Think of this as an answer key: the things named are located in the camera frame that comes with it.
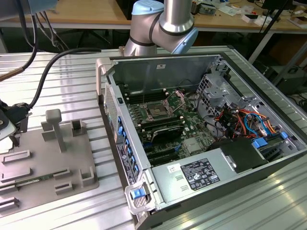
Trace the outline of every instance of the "desk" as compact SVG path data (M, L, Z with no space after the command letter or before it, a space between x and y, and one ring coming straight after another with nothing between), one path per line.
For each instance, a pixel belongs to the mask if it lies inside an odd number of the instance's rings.
M263 12L263 9L254 3L247 2L247 0L242 0L238 5L252 5L258 14ZM56 11L58 13L48 12L54 28L130 29L130 21L126 20L115 0L60 0ZM249 59L250 62L257 58L275 33L307 34L307 30L293 25L288 21L288 18L288 16L281 16L281 20L275 23L255 50ZM195 26L199 31L212 32L258 33L260 30L256 24L243 21L240 15L231 17L220 11L216 12L216 16L195 15ZM0 27L20 27L20 23L18 19L11 19L0 22Z

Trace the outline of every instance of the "blue cable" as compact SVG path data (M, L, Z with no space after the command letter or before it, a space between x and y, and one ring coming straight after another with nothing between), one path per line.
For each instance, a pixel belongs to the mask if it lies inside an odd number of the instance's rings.
M249 114L247 114L247 115L245 116L245 118L244 118L245 127L246 127L250 132L256 134L256 136L259 137L258 134L257 134L254 130L252 130L252 129L250 129L250 128L248 127L248 124L247 124L247 117L248 117L248 115L249 115Z
M265 126L265 124L264 124L263 120L261 119L261 117L260 117L258 114L254 114L254 113L247 114L247 115L245 116L245 118L244 118L244 124L245 124L246 128L247 128L249 131L251 131L252 133L256 134L256 136L258 137L258 134L257 134L254 130L252 130L252 129L250 129L250 128L248 127L248 123L247 123L247 117L248 117L248 115L254 115L255 117L257 117L257 118L260 120L260 122L261 122L261 124L262 124L264 130L265 130L268 134L272 134L271 131Z

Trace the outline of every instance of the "warning label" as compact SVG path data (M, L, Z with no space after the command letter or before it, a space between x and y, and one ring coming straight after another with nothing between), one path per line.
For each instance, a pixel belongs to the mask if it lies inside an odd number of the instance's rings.
M182 165L181 169L194 191L220 181L207 158Z
M130 169L128 157L125 153L124 146L122 144L117 145L117 150L118 150L118 153L119 153L119 156L120 156L120 159L121 159L121 163L124 167L126 177L128 178L128 182L129 182L129 184L134 184L135 179L134 179L133 173Z

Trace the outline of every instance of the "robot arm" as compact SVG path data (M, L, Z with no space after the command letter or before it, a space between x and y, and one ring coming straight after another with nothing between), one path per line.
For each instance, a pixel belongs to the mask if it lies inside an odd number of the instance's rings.
M156 45L172 54L186 53L198 34L191 6L192 0L137 1L124 56L154 55Z

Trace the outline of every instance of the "aluminum extrusion table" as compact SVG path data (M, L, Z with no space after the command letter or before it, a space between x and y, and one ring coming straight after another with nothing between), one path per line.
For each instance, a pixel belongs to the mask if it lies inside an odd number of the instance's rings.
M243 57L226 46L193 47L190 52L225 52L242 70L307 132L307 117L276 90ZM0 74L21 66L30 54L0 56ZM118 56L117 50L61 58L51 68L41 97L29 118L36 129L47 109L59 108L63 123L83 119L91 141L99 179L97 189L0 218L2 229L134 229L132 216L115 167L95 92L95 60ZM0 98L8 104L30 102L52 54L40 53L24 73L0 83ZM248 87L232 82L248 95ZM6 144L0 142L0 149ZM306 229L307 157L291 163L269 178L210 202L156 229Z

